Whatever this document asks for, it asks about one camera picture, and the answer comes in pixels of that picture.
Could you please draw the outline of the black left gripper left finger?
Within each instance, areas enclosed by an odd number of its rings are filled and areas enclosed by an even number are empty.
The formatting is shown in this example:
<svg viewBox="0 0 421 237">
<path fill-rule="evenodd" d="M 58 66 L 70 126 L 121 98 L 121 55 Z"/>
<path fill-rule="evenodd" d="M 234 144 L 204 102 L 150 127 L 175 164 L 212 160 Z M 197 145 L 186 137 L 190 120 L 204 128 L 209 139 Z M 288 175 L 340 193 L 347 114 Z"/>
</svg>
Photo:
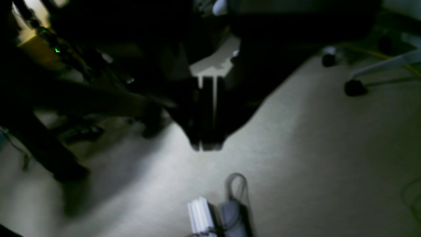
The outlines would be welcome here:
<svg viewBox="0 0 421 237">
<path fill-rule="evenodd" d="M 214 150 L 212 85 L 200 87 L 180 42 L 146 42 L 141 47 L 151 67 L 145 92 L 170 114 L 196 151 Z"/>
</svg>

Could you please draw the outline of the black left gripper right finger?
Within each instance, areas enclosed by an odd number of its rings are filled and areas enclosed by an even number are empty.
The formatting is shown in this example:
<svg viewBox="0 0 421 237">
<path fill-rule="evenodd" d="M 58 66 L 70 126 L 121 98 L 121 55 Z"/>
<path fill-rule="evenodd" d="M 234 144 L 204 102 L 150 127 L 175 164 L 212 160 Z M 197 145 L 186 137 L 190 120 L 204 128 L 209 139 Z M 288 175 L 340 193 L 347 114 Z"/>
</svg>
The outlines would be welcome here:
<svg viewBox="0 0 421 237">
<path fill-rule="evenodd" d="M 265 99 L 329 42 L 325 20 L 230 20 L 240 39 L 232 69 L 217 79 L 214 149 L 246 125 Z"/>
</svg>

